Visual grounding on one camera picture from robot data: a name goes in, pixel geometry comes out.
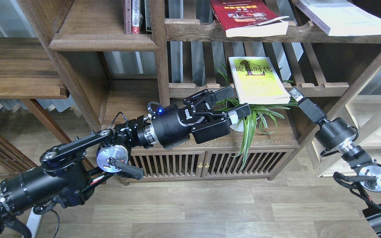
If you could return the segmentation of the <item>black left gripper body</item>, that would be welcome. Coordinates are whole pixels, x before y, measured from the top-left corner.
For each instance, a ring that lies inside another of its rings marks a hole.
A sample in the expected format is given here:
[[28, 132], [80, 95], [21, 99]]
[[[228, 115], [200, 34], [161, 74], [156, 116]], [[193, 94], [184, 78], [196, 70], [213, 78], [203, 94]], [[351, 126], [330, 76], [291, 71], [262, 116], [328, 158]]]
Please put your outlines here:
[[184, 107], [177, 104], [161, 107], [156, 101], [147, 104], [148, 115], [137, 132], [140, 145], [150, 148], [155, 143], [170, 150], [187, 142], [190, 135], [196, 143], [204, 143], [230, 134], [228, 115], [213, 110], [216, 102], [210, 98], [213, 91], [202, 90], [183, 100]]

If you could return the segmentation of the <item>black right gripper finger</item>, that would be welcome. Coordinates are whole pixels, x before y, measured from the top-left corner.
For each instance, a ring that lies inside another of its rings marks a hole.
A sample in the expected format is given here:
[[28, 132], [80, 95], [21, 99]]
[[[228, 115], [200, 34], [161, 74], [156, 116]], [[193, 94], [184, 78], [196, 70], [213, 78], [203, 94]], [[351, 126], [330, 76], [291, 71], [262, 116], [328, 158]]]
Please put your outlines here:
[[310, 119], [314, 124], [322, 124], [327, 122], [327, 116], [325, 112], [310, 99], [302, 95], [302, 93], [293, 87], [289, 94], [295, 99], [298, 107], [303, 111], [303, 113]]

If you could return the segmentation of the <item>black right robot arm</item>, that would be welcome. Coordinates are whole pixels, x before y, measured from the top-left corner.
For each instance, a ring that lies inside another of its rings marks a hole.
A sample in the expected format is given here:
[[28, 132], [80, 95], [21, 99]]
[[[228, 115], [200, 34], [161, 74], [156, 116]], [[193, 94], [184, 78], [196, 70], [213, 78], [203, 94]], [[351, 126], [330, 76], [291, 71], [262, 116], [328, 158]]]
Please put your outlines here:
[[289, 93], [303, 113], [314, 124], [319, 125], [315, 138], [324, 147], [320, 156], [326, 157], [340, 153], [342, 159], [356, 172], [355, 176], [335, 172], [333, 178], [367, 204], [368, 207], [363, 210], [363, 214], [376, 235], [381, 238], [381, 204], [373, 202], [366, 193], [367, 191], [381, 192], [381, 164], [373, 160], [361, 146], [355, 143], [359, 135], [356, 127], [350, 126], [340, 117], [330, 121], [325, 112], [302, 95], [296, 87]]

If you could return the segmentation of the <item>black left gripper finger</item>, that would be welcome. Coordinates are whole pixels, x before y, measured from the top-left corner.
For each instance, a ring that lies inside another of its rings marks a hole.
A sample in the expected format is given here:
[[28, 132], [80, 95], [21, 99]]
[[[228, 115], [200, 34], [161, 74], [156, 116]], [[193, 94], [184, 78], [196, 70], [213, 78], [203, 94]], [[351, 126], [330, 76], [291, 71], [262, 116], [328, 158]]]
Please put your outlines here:
[[210, 98], [213, 102], [218, 102], [228, 98], [234, 98], [234, 95], [235, 95], [235, 92], [233, 87], [227, 86], [222, 89], [213, 91]]
[[228, 125], [237, 124], [239, 119], [247, 117], [250, 115], [250, 105], [248, 103], [239, 104], [236, 107], [227, 110], [228, 115]]

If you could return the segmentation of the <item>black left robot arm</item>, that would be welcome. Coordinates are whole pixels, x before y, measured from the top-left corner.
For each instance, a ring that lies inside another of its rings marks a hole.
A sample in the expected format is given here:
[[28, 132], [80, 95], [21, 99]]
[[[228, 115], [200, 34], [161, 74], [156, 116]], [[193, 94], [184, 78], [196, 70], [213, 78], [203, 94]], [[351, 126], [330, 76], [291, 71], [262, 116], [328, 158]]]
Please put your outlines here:
[[41, 166], [0, 182], [0, 234], [9, 227], [30, 238], [30, 229], [18, 220], [24, 211], [45, 214], [57, 204], [63, 208], [83, 205], [96, 186], [110, 177], [140, 180], [142, 168], [128, 164], [131, 149], [155, 143], [170, 150], [187, 142], [190, 134], [203, 143], [230, 133], [230, 125], [250, 114], [247, 103], [228, 111], [214, 110], [218, 101], [234, 95], [233, 89], [203, 90], [176, 104], [162, 107], [152, 101], [148, 114], [57, 145], [41, 155]]

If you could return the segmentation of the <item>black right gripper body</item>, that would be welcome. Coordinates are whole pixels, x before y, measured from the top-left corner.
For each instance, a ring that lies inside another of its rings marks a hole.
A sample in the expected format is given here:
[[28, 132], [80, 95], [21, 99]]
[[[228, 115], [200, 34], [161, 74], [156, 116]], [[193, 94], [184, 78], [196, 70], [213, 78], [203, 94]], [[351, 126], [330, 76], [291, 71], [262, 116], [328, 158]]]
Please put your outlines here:
[[358, 129], [350, 126], [343, 118], [333, 121], [324, 119], [319, 124], [316, 140], [324, 147], [321, 156], [333, 155], [337, 152], [345, 154], [354, 148], [352, 143], [358, 138]]

